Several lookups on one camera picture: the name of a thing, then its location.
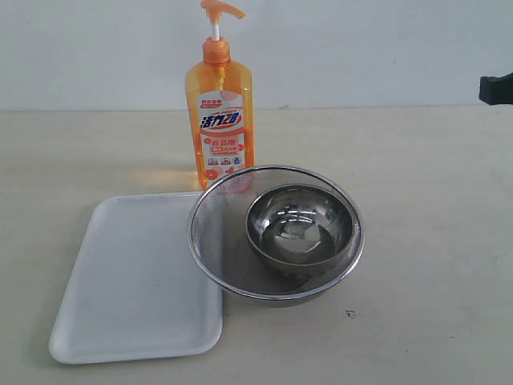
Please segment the orange dish soap pump bottle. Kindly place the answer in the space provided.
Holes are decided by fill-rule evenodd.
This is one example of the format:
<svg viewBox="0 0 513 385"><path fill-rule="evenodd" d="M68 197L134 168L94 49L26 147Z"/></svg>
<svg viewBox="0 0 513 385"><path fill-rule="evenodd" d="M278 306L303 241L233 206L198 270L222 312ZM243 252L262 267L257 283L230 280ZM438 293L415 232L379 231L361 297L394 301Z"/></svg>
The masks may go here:
<svg viewBox="0 0 513 385"><path fill-rule="evenodd" d="M202 189L255 164L252 72L232 59L220 35L220 19L245 13L223 1L202 1L212 32L202 45L203 59L188 71L185 91Z"/></svg>

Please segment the small stainless steel bowl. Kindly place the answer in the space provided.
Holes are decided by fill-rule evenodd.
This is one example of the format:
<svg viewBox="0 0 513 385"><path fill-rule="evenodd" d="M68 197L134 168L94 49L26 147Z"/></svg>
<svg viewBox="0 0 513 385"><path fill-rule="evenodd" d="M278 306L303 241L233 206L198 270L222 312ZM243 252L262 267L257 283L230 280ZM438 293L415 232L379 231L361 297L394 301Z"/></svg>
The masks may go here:
<svg viewBox="0 0 513 385"><path fill-rule="evenodd" d="M349 254L359 224L349 203L312 184L283 184L249 207L246 235L252 250L284 275L317 276Z"/></svg>

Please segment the steel mesh strainer basket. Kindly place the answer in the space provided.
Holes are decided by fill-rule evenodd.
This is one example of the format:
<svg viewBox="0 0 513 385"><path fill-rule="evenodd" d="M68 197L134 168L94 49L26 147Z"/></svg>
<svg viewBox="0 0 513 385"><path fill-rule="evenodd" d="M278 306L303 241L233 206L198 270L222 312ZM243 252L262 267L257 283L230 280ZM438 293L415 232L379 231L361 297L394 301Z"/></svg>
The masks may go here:
<svg viewBox="0 0 513 385"><path fill-rule="evenodd" d="M266 265L252 250L245 218L265 191L283 184L312 184L329 189L349 203L360 233L349 254L327 273L284 275ZM200 269L227 293L261 306L297 306L321 296L357 265L365 244L364 225L347 192L313 171L287 165L261 165L234 172L203 192L188 219L188 245Z"/></svg>

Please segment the white rectangular plastic tray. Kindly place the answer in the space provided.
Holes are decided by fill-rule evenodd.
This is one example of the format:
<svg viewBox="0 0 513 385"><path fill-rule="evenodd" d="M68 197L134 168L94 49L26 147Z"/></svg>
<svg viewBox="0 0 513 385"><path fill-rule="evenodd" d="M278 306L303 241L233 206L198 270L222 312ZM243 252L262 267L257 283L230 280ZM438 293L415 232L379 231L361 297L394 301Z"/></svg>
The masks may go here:
<svg viewBox="0 0 513 385"><path fill-rule="evenodd" d="M49 341L76 365L198 355L218 342L223 294L188 248L197 192L111 197L89 221Z"/></svg>

